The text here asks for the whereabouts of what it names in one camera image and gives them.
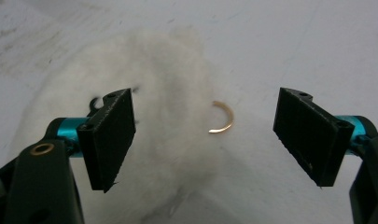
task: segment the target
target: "white surface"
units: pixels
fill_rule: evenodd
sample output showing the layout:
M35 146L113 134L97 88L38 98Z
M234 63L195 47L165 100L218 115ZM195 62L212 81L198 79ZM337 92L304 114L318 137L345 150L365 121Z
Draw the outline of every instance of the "white surface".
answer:
M219 70L217 99L235 112L228 164L170 223L352 223L346 157L319 189L272 131L279 87L378 128L378 1L0 1L0 166L44 77L82 46L134 27L192 25Z

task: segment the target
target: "white cotton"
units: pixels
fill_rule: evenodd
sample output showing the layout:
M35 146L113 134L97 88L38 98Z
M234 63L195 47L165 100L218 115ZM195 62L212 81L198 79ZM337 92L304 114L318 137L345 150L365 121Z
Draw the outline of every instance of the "white cotton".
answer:
M47 78L28 105L13 155L37 142L56 118L85 117L94 97L135 89L136 135L117 184L92 191L82 159L71 159L86 223L140 223L168 206L173 213L217 173L221 157L212 118L212 66L190 28L136 30L89 45Z

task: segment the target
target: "blue anodized part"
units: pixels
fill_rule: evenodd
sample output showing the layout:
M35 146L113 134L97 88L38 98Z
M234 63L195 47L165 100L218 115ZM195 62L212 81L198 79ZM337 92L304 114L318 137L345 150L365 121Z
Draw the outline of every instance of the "blue anodized part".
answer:
M81 124L85 123L89 118L72 118L72 119L64 119L61 123L57 135L59 137L64 137L70 140L71 143L76 145L78 148L80 147L80 143L78 142L78 136L76 128ZM83 157L83 153L80 151L75 152L70 157Z
M366 135L366 129L363 126L362 122L355 116L335 116L337 119L345 120L350 122L355 126L354 131L351 136L351 146L357 143L357 139ZM350 149L346 151L345 154L355 155Z

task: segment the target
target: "screw hole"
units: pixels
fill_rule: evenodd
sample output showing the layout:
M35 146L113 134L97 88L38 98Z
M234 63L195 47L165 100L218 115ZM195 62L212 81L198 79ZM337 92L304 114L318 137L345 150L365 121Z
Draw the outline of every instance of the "screw hole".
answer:
M49 153L53 149L54 149L53 144L50 144L50 143L41 144L41 145L37 145L37 146L33 147L31 149L31 154L34 155L34 156L40 156L40 155L44 155L46 153Z
M49 210L48 209L40 209L36 212L34 212L30 217L29 217L29 223L41 223L45 221L47 218L49 218Z

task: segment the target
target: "metal ring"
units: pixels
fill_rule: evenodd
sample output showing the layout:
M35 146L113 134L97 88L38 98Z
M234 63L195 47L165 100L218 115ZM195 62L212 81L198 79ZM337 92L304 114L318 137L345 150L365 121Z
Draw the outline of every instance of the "metal ring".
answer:
M223 133L226 132L233 124L234 121L234 113L232 112L231 108L229 108L226 104L220 102L220 101L214 101L213 105L218 106L222 108L224 111L226 111L227 116L229 117L229 120L227 124L222 127L221 129L212 129L209 130L209 133Z
M51 152L54 149L54 144L44 143L37 145L31 149L31 154L33 156L41 156Z

